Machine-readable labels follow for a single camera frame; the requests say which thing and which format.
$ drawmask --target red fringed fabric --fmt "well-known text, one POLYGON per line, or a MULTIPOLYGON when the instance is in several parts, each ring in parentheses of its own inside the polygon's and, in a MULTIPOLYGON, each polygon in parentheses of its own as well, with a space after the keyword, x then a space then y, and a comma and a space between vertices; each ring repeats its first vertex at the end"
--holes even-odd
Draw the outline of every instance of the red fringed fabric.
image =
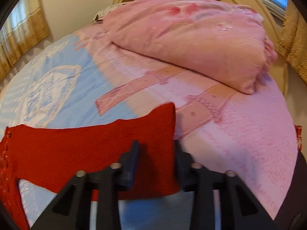
POLYGON ((29 229, 19 179, 58 193, 76 171, 95 172, 116 162, 133 140, 139 140, 142 146, 135 185, 132 191, 120 193, 120 199, 176 193, 175 118, 175 106, 168 103, 144 117, 107 125, 75 129, 7 127, 0 143, 0 198, 20 229, 29 229))

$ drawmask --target pink pillow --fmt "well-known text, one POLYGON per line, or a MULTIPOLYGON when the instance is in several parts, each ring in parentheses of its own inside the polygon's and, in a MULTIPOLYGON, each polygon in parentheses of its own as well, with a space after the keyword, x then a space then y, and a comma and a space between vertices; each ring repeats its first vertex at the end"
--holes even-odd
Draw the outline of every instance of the pink pillow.
POLYGON ((215 0, 136 0, 110 12, 102 26, 122 48, 252 94, 277 58, 262 22, 248 6, 215 0))

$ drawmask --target curtain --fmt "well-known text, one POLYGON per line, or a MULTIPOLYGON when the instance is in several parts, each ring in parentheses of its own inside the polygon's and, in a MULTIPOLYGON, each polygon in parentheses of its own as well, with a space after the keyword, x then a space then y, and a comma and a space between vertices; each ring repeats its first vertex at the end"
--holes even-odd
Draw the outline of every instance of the curtain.
POLYGON ((307 84, 307 24, 291 0, 288 0, 277 52, 307 84))
POLYGON ((49 34, 39 0, 20 0, 0 30, 0 81, 25 52, 49 34))

